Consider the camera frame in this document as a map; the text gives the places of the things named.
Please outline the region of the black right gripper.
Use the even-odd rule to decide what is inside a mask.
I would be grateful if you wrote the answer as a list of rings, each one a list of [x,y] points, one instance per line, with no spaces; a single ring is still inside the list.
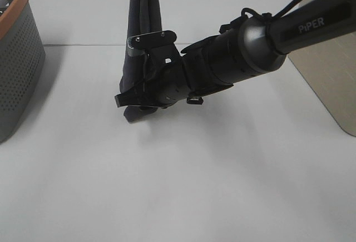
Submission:
[[[117,94],[117,107],[165,108],[188,97],[191,89],[182,57],[173,44],[176,39],[176,33],[171,30],[140,34],[127,39],[127,54],[130,57],[146,54],[148,61],[144,65],[144,84]]]

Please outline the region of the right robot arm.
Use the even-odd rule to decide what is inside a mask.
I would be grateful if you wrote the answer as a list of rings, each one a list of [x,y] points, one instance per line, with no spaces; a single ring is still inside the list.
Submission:
[[[355,0],[293,0],[277,14],[244,8],[219,34],[179,51],[171,30],[131,36],[131,57],[144,56],[143,75],[116,95],[118,107],[167,108],[278,70],[288,53],[355,31]]]

